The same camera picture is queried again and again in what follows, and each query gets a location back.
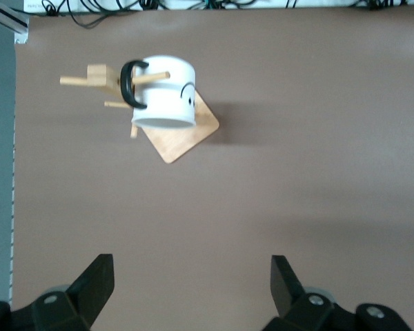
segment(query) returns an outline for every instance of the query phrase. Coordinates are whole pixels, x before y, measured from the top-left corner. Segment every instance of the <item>silver bolt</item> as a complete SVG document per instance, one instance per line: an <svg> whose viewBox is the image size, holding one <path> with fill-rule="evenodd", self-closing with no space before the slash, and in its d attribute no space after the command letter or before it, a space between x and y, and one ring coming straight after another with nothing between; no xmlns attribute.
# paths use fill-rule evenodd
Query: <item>silver bolt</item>
<svg viewBox="0 0 414 331"><path fill-rule="evenodd" d="M51 295L49 297L47 297L46 299L44 299L44 303L47 305L49 303L54 303L57 300L57 296L56 295Z"/></svg>
<svg viewBox="0 0 414 331"><path fill-rule="evenodd" d="M385 317L384 312L379 308L374 307L373 305L366 309L366 312L369 313L372 317L377 317L378 319L383 319Z"/></svg>
<svg viewBox="0 0 414 331"><path fill-rule="evenodd" d="M324 304L324 300L322 300L322 298L319 297L318 295L312 295L311 297L308 298L308 300L310 300L310 302L313 305L323 305Z"/></svg>

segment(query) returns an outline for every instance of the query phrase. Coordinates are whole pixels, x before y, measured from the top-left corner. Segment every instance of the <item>square wooden board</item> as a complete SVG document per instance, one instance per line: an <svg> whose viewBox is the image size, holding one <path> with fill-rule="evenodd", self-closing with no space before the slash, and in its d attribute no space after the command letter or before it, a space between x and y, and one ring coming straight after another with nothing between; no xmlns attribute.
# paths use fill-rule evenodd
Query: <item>square wooden board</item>
<svg viewBox="0 0 414 331"><path fill-rule="evenodd" d="M174 162L219 128L217 118L198 91L195 93L196 126L194 128L178 130L143 129L166 163Z"/></svg>

